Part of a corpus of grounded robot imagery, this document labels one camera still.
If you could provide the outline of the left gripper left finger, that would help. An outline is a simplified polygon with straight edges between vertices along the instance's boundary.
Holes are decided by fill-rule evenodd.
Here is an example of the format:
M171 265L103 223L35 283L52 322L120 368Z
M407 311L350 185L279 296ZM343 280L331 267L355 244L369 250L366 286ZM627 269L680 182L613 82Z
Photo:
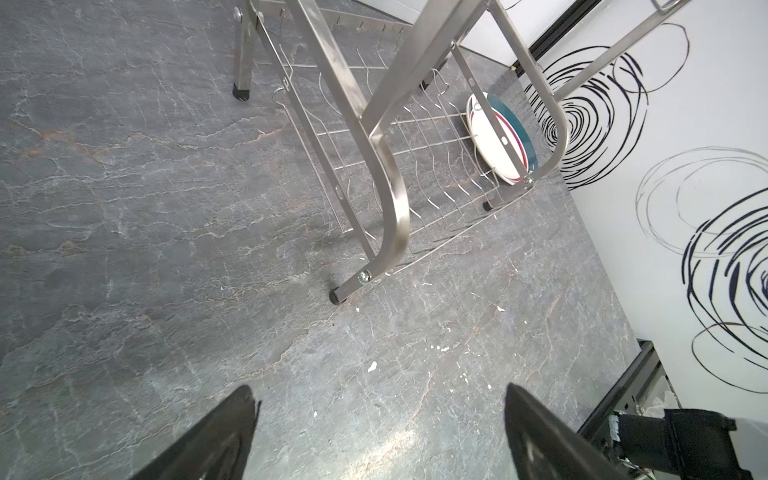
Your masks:
M168 449L133 475L135 479L241 479L261 403L241 385Z

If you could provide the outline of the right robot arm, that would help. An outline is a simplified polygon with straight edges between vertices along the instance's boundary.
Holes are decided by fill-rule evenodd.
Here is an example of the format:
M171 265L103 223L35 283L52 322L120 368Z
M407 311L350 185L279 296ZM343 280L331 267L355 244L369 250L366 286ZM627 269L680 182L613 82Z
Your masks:
M738 460L734 419L700 409L666 410L661 418L619 413L609 421L619 456L681 479L753 479Z

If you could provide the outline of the green rimmed white plate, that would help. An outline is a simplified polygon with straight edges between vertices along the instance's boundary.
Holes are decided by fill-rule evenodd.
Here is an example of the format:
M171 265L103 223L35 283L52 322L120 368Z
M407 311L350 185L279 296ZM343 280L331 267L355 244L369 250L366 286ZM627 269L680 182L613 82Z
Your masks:
M522 122L502 100L488 92L484 95L507 137L507 142L528 171L533 172L538 167L538 158ZM474 94L467 100L466 117L472 141L487 166L507 184L517 183L520 174Z

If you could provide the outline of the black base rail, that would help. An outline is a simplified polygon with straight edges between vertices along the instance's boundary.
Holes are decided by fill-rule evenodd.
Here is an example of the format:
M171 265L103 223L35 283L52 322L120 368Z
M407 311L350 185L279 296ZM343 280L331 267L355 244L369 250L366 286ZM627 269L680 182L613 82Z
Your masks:
M639 414L655 385L666 376L654 344L641 340L639 345L638 355L578 430L598 449L611 441L609 416L615 412Z

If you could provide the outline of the steel two-tier dish rack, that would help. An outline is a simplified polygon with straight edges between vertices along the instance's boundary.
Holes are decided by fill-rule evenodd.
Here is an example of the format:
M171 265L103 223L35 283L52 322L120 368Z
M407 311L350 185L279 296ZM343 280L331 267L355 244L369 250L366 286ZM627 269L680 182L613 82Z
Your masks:
M330 291L331 302L335 305L343 303L358 290L395 267L406 252L409 238L413 233L411 218L414 213L410 208L403 175L397 166L386 133L394 124L397 114L404 109L407 98L422 82L436 76L438 65L443 60L454 59L490 120L491 126L501 137L503 146L520 174L520 180L513 184L512 190L516 195L521 195L529 191L537 180L555 170L565 156L570 143L570 132L561 105L563 100L677 13L684 5L682 1L654 2L654 11L651 15L610 46L605 53L590 62L565 85L552 89L528 45L499 1L430 1L413 25L328 10L319 7L314 1L238 2L234 11L237 24L232 90L234 97L240 101L246 101L249 98L253 45L256 40L259 40L269 54L284 92L293 105L326 178L368 258L364 267ZM266 10L274 11L277 15L288 14L299 28L316 62L320 80L329 88L348 132L362 155L382 209L383 238L378 249L374 249L369 243L366 230L360 224L315 133L307 111L296 93L291 75L286 70L269 36L264 25ZM547 162L533 172L528 171L507 142L507 137L460 48L463 37L484 13L490 14L499 27L555 125L557 138L553 152ZM396 53L392 65L386 68L382 83L370 99L365 98L333 36L331 29L339 24L371 31L392 29L406 35L403 46Z

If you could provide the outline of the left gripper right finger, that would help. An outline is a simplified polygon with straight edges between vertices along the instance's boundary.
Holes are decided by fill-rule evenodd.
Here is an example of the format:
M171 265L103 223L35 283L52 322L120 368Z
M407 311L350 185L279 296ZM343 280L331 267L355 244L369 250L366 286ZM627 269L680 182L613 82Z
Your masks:
M523 387L505 394L505 433L519 479L624 479L616 467Z

